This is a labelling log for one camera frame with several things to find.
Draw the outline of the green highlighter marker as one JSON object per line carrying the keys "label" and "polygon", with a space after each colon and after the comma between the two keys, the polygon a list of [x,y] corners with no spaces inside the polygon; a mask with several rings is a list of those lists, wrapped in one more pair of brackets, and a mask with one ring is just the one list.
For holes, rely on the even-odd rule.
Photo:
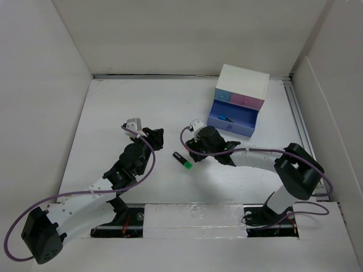
{"label": "green highlighter marker", "polygon": [[185,159],[183,156],[181,156],[178,152],[174,152],[172,156],[180,163],[182,164],[186,169],[191,169],[193,165]]}

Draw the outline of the blue highlighter marker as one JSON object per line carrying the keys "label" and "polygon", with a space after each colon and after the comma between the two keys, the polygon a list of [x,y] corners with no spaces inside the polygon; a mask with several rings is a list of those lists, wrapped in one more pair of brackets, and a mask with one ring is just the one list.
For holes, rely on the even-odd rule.
{"label": "blue highlighter marker", "polygon": [[229,119],[228,117],[226,117],[226,116],[224,116],[224,115],[219,115],[218,116],[218,119],[219,120],[222,120],[222,121],[226,121],[226,122],[231,122],[231,123],[233,123],[233,121],[231,120],[231,119]]}

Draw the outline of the purple blue drawer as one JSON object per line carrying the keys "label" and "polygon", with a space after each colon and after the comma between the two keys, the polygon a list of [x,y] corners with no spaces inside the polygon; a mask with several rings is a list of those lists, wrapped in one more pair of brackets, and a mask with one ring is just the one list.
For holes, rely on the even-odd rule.
{"label": "purple blue drawer", "polygon": [[[231,119],[233,123],[219,120],[218,116],[221,114]],[[255,132],[258,115],[258,110],[214,100],[207,125],[250,138]]]}

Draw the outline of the light blue drawer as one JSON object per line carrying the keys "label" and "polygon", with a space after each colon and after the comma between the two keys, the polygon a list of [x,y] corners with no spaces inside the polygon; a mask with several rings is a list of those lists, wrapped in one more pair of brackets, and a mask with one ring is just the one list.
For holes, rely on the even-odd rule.
{"label": "light blue drawer", "polygon": [[222,89],[219,89],[219,88],[215,88],[214,100],[219,100],[219,101],[229,103],[230,98],[231,98],[231,92],[230,91],[225,91],[225,90],[222,90]]}

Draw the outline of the pink drawer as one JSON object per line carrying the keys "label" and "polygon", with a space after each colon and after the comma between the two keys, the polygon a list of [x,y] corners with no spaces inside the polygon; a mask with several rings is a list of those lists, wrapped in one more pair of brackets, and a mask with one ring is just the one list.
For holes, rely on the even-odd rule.
{"label": "pink drawer", "polygon": [[229,103],[259,111],[264,104],[264,100],[232,92]]}

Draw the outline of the white drawer cabinet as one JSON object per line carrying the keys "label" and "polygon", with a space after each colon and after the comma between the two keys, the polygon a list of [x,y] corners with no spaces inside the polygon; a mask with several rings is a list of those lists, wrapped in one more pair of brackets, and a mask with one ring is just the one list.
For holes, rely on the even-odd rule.
{"label": "white drawer cabinet", "polygon": [[268,73],[224,64],[216,89],[264,100],[268,82]]}

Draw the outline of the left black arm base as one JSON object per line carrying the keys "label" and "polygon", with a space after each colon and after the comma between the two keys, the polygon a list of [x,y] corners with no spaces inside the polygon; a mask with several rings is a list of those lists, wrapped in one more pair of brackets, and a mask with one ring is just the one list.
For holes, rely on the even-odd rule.
{"label": "left black arm base", "polygon": [[145,205],[127,205],[120,197],[108,202],[113,207],[113,219],[93,228],[93,238],[142,238]]}

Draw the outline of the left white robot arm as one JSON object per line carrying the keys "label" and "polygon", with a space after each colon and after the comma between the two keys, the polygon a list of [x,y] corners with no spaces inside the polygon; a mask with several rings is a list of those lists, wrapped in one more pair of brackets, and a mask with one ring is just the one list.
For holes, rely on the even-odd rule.
{"label": "left white robot arm", "polygon": [[29,211],[21,237],[39,265],[104,220],[116,225],[125,221],[128,207],[120,195],[136,186],[137,176],[148,176],[147,164],[163,148],[163,135],[163,129],[143,128],[139,135],[131,135],[132,143],[96,183],[47,210],[36,206]]}

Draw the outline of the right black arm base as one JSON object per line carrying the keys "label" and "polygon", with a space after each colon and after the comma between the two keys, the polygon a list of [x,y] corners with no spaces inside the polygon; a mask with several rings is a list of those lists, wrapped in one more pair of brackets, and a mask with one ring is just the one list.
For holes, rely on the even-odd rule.
{"label": "right black arm base", "polygon": [[246,225],[248,238],[257,237],[298,237],[294,215],[284,220],[284,216],[293,212],[288,207],[282,214],[275,214],[263,205],[244,205],[241,222]]}

